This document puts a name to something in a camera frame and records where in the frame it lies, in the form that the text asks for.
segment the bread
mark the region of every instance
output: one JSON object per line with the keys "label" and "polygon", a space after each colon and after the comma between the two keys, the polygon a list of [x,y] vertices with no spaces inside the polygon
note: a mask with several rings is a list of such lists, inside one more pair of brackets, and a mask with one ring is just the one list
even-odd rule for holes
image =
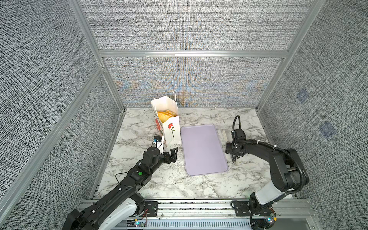
{"label": "bread", "polygon": [[168,114],[171,114],[173,117],[176,117],[177,115],[173,112],[173,111],[171,111],[171,110],[166,110],[165,111],[166,113],[168,113]]}
{"label": "bread", "polygon": [[170,117],[174,117],[173,115],[171,115],[170,113],[167,112],[161,112],[158,111],[157,115],[159,116],[159,119],[162,123],[165,123],[165,121],[167,121]]}

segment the aluminum frame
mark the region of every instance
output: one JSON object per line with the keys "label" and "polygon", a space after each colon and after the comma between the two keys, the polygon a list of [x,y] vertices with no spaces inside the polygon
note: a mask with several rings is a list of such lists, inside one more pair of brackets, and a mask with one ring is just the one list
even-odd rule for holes
{"label": "aluminum frame", "polygon": [[79,94],[74,98],[73,102],[68,106],[63,115],[60,117],[56,125],[50,131],[48,136],[41,143],[35,154],[32,156],[28,164],[23,168],[18,177],[12,183],[0,200],[0,228],[10,215],[14,206],[27,189],[42,164],[54,148],[59,138],[65,131],[71,119],[75,116],[78,109],[86,99],[89,92],[92,90],[98,78],[101,76],[103,67],[99,66]]}
{"label": "aluminum frame", "polygon": [[287,68],[288,64],[292,60],[295,52],[297,51],[301,41],[307,34],[309,28],[311,27],[313,21],[317,17],[319,11],[321,10],[322,6],[325,4],[325,0],[314,0],[307,15],[305,16],[302,24],[300,25],[297,33],[295,34],[290,47],[289,47],[289,54],[285,59],[280,62],[279,67],[277,68],[275,74],[270,80],[270,83],[267,85],[265,91],[263,92],[261,98],[259,99],[257,110],[261,111],[263,106],[265,105],[267,99],[270,97],[272,91],[275,89],[277,82],[280,80],[282,74],[284,73],[285,69]]}
{"label": "aluminum frame", "polygon": [[102,176],[103,176],[103,174],[105,172],[105,169],[106,169],[106,166],[107,166],[107,163],[109,162],[111,152],[112,152],[112,150],[114,148],[114,144],[115,144],[116,138],[117,138],[117,136],[119,134],[120,127],[121,127],[121,124],[123,123],[123,119],[124,119],[126,113],[127,113],[127,109],[124,109],[119,114],[119,118],[118,118],[118,121],[116,123],[115,129],[114,129],[114,132],[113,132],[113,135],[111,136],[111,140],[110,140],[109,146],[108,146],[108,148],[106,150],[105,156],[103,157],[102,164],[101,164],[100,169],[98,171],[97,177],[96,177],[95,182],[94,182],[93,187],[92,187],[92,190],[91,190],[91,192],[90,192],[90,194],[88,196],[89,199],[93,199],[94,196],[95,196],[95,194],[96,194],[96,192],[97,192],[98,185],[101,182]]}
{"label": "aluminum frame", "polygon": [[[157,201],[159,203],[157,217],[148,219],[249,219],[249,217],[236,216],[230,202],[248,201],[249,199],[147,199],[146,201]],[[89,207],[97,200],[82,201],[79,211]],[[273,204],[277,218],[306,218],[317,219],[307,199],[283,199]]]}
{"label": "aluminum frame", "polygon": [[97,63],[99,65],[103,65],[105,68],[105,72],[104,72],[104,77],[106,80],[106,83],[110,89],[111,95],[113,96],[116,105],[118,106],[118,108],[120,109],[120,111],[123,111],[125,106],[123,103],[123,100],[119,94],[119,91],[116,87],[116,84],[114,83],[114,80],[112,79],[110,72],[107,70],[106,65],[103,62],[102,57],[99,55],[99,47],[98,44],[96,42],[95,37],[93,36],[92,30],[90,25],[87,22],[86,19],[86,15],[83,12],[82,6],[79,3],[78,0],[68,0],[69,1],[69,5],[72,8],[75,17],[77,18],[77,21],[79,23],[79,25],[81,26],[82,32],[84,33],[86,40],[90,46],[90,49],[92,50],[93,56],[95,57]]}
{"label": "aluminum frame", "polygon": [[100,57],[287,57],[276,50],[100,50]]}

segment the marble table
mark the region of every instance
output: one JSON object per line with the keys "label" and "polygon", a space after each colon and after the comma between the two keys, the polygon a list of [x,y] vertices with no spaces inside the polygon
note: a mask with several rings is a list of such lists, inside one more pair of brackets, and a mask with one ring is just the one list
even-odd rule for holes
{"label": "marble table", "polygon": [[[247,138],[267,141],[254,109],[179,109],[180,126],[214,124],[223,150],[231,140],[231,127],[237,114]],[[117,185],[115,174],[128,171],[142,159],[143,151],[158,135],[152,109],[128,109],[98,188],[97,197],[104,196]],[[270,181],[269,164],[253,155],[245,155],[234,165],[225,154],[229,170],[225,173],[188,176],[185,172],[183,149],[179,147],[176,163],[162,164],[151,181],[139,192],[148,198],[248,198]]]}

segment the textured gray panel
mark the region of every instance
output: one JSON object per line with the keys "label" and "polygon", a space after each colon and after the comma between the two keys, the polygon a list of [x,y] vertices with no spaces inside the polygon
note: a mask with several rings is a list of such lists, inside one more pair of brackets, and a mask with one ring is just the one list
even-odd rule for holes
{"label": "textured gray panel", "polygon": [[0,12],[1,198],[97,64],[67,0]]}
{"label": "textured gray panel", "polygon": [[61,229],[88,198],[119,113],[101,76],[2,229]]}
{"label": "textured gray panel", "polygon": [[101,49],[287,50],[312,0],[80,0]]}
{"label": "textured gray panel", "polygon": [[253,107],[275,73],[279,58],[108,57],[128,107],[150,107],[153,98],[178,91],[178,106]]}
{"label": "textured gray panel", "polygon": [[366,229],[368,5],[328,0],[261,111],[309,173],[300,197],[325,230]]}

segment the purple tray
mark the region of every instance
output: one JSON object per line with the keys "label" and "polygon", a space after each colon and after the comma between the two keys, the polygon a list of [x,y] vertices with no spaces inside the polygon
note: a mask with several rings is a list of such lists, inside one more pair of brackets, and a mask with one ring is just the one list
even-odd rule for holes
{"label": "purple tray", "polygon": [[213,124],[183,126],[180,133],[188,175],[227,171],[227,160]]}

